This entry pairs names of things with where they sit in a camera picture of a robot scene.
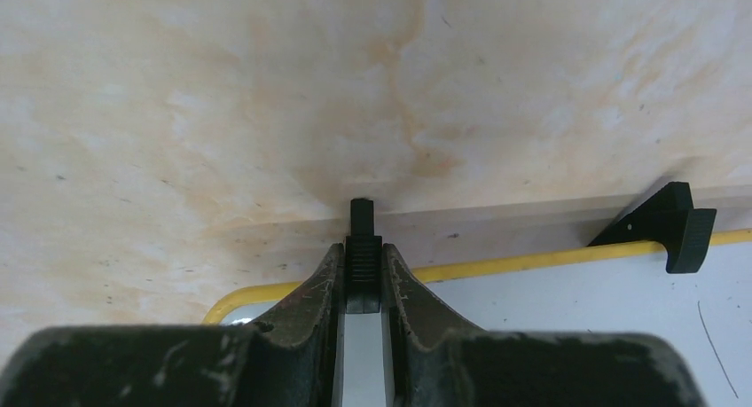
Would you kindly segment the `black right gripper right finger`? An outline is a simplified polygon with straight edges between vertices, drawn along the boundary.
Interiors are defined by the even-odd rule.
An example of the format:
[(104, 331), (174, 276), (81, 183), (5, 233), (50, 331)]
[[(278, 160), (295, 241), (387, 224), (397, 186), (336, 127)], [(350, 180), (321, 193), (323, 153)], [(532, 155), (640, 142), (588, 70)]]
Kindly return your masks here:
[(685, 360), (640, 333), (488, 331), (382, 248), (389, 406), (702, 406)]

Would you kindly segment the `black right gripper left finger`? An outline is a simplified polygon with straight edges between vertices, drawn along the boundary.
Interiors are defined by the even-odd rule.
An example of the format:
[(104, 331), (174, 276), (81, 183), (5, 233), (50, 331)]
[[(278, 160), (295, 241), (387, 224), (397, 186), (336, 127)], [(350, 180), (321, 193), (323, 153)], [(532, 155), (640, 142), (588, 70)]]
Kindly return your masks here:
[(59, 326), (1, 374), (4, 406), (338, 406), (344, 247), (245, 325)]

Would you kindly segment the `yellow framed whiteboard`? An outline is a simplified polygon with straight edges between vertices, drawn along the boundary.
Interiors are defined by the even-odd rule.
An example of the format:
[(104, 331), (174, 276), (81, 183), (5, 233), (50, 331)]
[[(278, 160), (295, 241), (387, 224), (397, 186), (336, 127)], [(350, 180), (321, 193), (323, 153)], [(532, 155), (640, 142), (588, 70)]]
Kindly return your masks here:
[(662, 247), (589, 247), (606, 210), (576, 222), (492, 222), (466, 211), (434, 249), (431, 215), (415, 216), (404, 252), (453, 308), (503, 331), (651, 333), (689, 363), (712, 406), (751, 403), (751, 201), (697, 200), (717, 210), (700, 270), (670, 275)]

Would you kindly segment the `red white marker pen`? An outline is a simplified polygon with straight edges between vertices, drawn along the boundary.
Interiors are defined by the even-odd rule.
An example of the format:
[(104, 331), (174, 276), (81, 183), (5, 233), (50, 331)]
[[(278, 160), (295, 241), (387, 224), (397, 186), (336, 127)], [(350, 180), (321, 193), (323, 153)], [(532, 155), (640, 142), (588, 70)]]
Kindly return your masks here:
[(344, 406), (395, 406), (390, 302), (385, 283), (382, 237), (376, 234), (374, 202), (349, 203), (344, 239), (341, 320)]

